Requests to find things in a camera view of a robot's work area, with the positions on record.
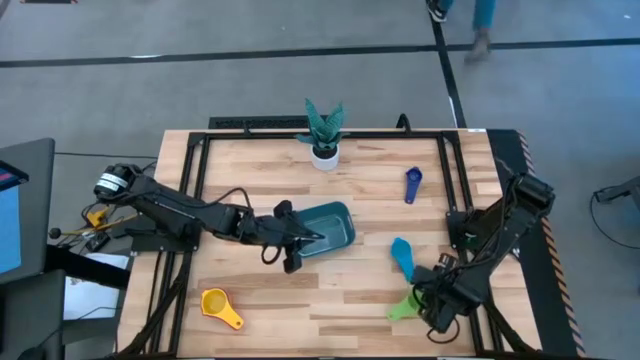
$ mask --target person's leg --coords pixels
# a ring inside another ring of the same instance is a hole
[[[429,14],[431,14],[433,21],[447,21],[447,11],[449,11],[454,1],[455,0],[428,0],[427,8],[429,9]]]
[[[493,13],[496,8],[496,0],[476,0],[473,13],[473,30],[476,33],[473,48],[465,57],[467,62],[484,60],[489,56],[489,29],[493,24]]]

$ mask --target blue pants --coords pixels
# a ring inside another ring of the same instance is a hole
[[[449,11],[455,0],[440,0],[438,5],[444,11]],[[493,12],[496,9],[496,0],[476,0],[473,12],[473,30],[490,29],[493,23]]]

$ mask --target wooden tabletop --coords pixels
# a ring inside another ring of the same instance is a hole
[[[156,179],[178,188],[188,131],[167,131]],[[460,139],[474,205],[484,208],[502,195],[486,133],[461,130]],[[305,259],[287,275],[281,261],[267,266],[259,247],[241,246],[203,235],[193,257],[179,357],[260,356],[433,356],[473,354],[469,320],[459,317],[460,336],[438,345],[419,319],[389,322],[385,314],[409,291],[390,255],[396,237],[412,245],[414,261],[432,267],[449,247],[448,210],[438,147],[431,139],[351,140],[340,143],[340,164],[330,172],[313,168],[309,148],[295,140],[220,140],[209,152],[203,199],[242,186],[257,214],[269,214],[281,200],[294,209],[332,201],[349,208],[357,232],[354,244]],[[448,148],[458,204],[463,204],[452,149]],[[190,193],[197,173],[194,157]],[[404,203],[407,169],[418,166],[423,180],[413,205]],[[243,203],[241,196],[229,202]],[[156,253],[135,258],[118,330],[121,347],[146,321]],[[176,269],[181,263],[178,257]],[[498,308],[522,338],[540,347],[519,263],[507,256],[491,278]],[[240,331],[200,311],[201,293],[227,291],[244,319]],[[173,318],[165,319],[161,350]],[[485,316],[480,314],[483,327]],[[453,333],[442,335],[446,339]],[[489,332],[484,341],[490,348]]]

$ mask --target striped tape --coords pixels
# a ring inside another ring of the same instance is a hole
[[[524,154],[525,162],[527,163],[527,169],[529,174],[535,176],[535,172],[533,170],[533,160],[531,159],[531,153],[529,152],[529,145],[527,144],[527,139],[518,132],[520,135],[520,143],[522,145],[522,153]],[[576,321],[576,315],[573,312],[573,305],[571,305],[571,298],[569,297],[569,290],[567,289],[567,282],[564,279],[564,271],[562,270],[562,265],[560,264],[560,258],[558,257],[558,252],[556,250],[556,242],[553,239],[553,234],[551,232],[551,224],[549,220],[545,217],[542,219],[542,231],[544,232],[545,241],[547,242],[547,247],[549,249],[549,255],[551,256],[551,264],[553,265],[554,271],[556,273],[556,280],[558,281],[558,289],[560,289],[562,301],[564,302],[564,310],[567,313],[567,319],[569,321],[569,327],[571,328],[571,332],[573,333],[573,340],[576,344],[576,352],[580,357],[586,357],[587,354],[584,351],[584,344],[582,342],[582,336],[580,335],[580,328],[578,327],[578,322]]]

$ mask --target artificial plant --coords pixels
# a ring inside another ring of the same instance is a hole
[[[344,110],[342,103],[333,109],[331,114],[324,120],[311,100],[305,99],[305,107],[307,109],[307,117],[309,118],[309,135],[296,135],[296,139],[305,144],[313,145],[318,150],[332,150],[342,139],[343,133],[340,132],[342,122],[344,121]]]

